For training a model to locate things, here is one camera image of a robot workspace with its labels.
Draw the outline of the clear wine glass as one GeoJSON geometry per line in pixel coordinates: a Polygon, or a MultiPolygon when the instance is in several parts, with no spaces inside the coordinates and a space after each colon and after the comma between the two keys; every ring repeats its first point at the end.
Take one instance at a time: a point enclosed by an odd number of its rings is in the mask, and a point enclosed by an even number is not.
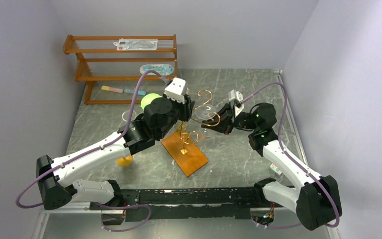
{"type": "Polygon", "coordinates": [[[210,138],[212,133],[209,129],[201,127],[201,123],[214,124],[216,109],[212,105],[202,105],[196,110],[194,110],[193,118],[197,120],[195,123],[195,130],[197,131],[201,140],[210,138]]]}
{"type": "Polygon", "coordinates": [[[126,110],[122,113],[121,118],[124,122],[128,122],[129,120],[134,120],[136,118],[136,116],[137,116],[136,111],[126,110]]]}

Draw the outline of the green plastic wine glass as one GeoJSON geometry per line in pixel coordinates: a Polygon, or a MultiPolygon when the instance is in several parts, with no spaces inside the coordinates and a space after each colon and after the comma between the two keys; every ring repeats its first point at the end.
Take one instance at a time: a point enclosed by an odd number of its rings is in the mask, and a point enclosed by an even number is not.
{"type": "Polygon", "coordinates": [[[142,110],[145,109],[146,106],[148,106],[149,104],[151,104],[151,102],[154,100],[154,99],[157,99],[157,98],[161,98],[162,96],[160,96],[159,94],[157,93],[150,93],[150,94],[147,94],[145,95],[141,102],[140,102],[140,107],[142,108],[142,110]]]}

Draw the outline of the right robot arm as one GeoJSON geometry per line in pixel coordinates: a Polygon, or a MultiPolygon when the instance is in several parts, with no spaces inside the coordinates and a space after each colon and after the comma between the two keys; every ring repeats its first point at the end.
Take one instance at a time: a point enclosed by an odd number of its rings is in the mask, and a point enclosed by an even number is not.
{"type": "Polygon", "coordinates": [[[248,131],[250,147],[273,163],[292,183],[292,187],[288,187],[269,178],[255,184],[253,199],[258,206],[264,207],[269,202],[278,204],[294,212],[300,225],[310,231],[320,226],[338,226],[342,208],[337,181],[299,161],[274,131],[276,122],[276,109],[272,104],[258,103],[249,112],[237,113],[235,107],[227,103],[203,120],[201,127],[222,134],[230,134],[233,129],[248,131]]]}

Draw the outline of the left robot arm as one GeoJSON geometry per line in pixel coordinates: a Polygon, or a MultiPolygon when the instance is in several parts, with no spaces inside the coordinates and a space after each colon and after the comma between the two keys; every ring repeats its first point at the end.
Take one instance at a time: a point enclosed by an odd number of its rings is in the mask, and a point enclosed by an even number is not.
{"type": "Polygon", "coordinates": [[[132,156],[155,145],[177,121],[188,121],[195,102],[184,95],[184,103],[167,96],[157,97],[143,113],[107,138],[75,153],[58,158],[44,155],[36,161],[38,187],[46,210],[69,202],[97,202],[110,209],[122,204],[120,187],[114,180],[104,182],[81,179],[106,162],[132,156]]]}

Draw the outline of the orange plastic wine glass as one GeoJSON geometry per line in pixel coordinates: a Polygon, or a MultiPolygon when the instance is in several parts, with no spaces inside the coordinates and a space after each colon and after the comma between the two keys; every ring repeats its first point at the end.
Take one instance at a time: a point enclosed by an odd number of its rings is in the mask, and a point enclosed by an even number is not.
{"type": "Polygon", "coordinates": [[[121,167],[129,166],[133,162],[133,156],[127,156],[116,160],[117,165],[121,167]]]}

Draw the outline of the blue packaged item lower shelf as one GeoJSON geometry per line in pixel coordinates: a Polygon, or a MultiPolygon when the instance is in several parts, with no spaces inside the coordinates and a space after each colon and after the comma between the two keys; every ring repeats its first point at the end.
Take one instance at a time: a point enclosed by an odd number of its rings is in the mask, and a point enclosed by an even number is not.
{"type": "Polygon", "coordinates": [[[141,74],[148,70],[154,70],[163,76],[172,75],[175,72],[175,68],[170,64],[145,64],[139,69],[141,74]]]}

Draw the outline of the small white teal box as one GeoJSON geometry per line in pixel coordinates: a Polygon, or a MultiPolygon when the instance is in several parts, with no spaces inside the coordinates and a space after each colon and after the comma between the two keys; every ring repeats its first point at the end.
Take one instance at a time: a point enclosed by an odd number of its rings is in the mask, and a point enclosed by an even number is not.
{"type": "Polygon", "coordinates": [[[275,164],[270,165],[270,170],[276,175],[282,175],[282,171],[275,164]]]}

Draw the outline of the blue eraser stick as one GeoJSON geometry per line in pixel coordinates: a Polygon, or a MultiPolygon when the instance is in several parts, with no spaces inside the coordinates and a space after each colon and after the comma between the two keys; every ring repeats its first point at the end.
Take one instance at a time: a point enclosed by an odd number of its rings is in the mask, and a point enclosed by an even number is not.
{"type": "Polygon", "coordinates": [[[137,93],[137,95],[139,95],[139,96],[145,96],[147,94],[146,91],[142,91],[142,90],[136,91],[134,89],[124,89],[123,92],[126,93],[126,94],[135,94],[135,93],[137,93]]]}

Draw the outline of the yellow pink eraser stick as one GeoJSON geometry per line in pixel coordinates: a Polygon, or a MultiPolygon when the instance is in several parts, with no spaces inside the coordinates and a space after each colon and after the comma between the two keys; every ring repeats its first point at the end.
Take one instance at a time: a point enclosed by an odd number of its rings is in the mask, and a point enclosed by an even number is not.
{"type": "Polygon", "coordinates": [[[109,92],[115,92],[115,93],[120,93],[120,94],[123,93],[123,89],[110,87],[110,86],[102,86],[101,89],[104,91],[109,91],[109,92]]]}

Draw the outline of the packaged item top shelf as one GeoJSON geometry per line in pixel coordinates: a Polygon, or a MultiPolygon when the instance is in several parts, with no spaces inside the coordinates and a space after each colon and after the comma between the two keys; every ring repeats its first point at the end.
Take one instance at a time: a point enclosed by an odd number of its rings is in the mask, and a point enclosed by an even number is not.
{"type": "Polygon", "coordinates": [[[157,50],[157,44],[157,39],[121,38],[118,41],[113,42],[117,51],[154,51],[157,50]]]}

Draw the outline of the wooden two-tier shelf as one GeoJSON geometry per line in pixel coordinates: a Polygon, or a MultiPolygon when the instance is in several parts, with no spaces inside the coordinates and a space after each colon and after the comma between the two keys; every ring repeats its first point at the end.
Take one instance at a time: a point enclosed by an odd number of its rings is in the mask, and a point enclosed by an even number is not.
{"type": "Polygon", "coordinates": [[[86,105],[103,105],[103,104],[129,104],[139,103],[140,100],[92,100],[91,95],[93,92],[94,84],[99,81],[137,81],[139,75],[121,76],[95,76],[93,75],[90,63],[173,63],[173,73],[168,75],[168,79],[173,79],[178,74],[178,51],[177,51],[177,36],[173,35],[144,35],[144,36],[73,36],[68,35],[63,44],[63,52],[66,55],[71,53],[76,55],[77,67],[74,74],[74,79],[77,82],[85,82],[86,88],[83,96],[83,102],[86,105]],[[124,39],[138,39],[138,40],[152,40],[158,41],[155,50],[117,50],[117,47],[112,45],[106,48],[99,48],[91,46],[89,48],[82,47],[80,41],[90,42],[118,42],[124,39]],[[140,53],[166,53],[172,54],[172,57],[92,57],[86,58],[85,54],[140,54],[140,53]]]}

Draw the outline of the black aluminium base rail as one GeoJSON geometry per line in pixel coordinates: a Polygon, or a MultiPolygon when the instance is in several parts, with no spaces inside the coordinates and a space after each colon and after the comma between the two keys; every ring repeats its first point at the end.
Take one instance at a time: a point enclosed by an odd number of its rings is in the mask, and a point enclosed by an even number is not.
{"type": "Polygon", "coordinates": [[[250,219],[251,213],[268,211],[271,203],[255,187],[197,189],[116,189],[115,196],[104,206],[93,200],[83,202],[58,199],[51,203],[51,212],[103,213],[121,215],[127,206],[127,222],[146,218],[188,219],[227,218],[250,219]]]}

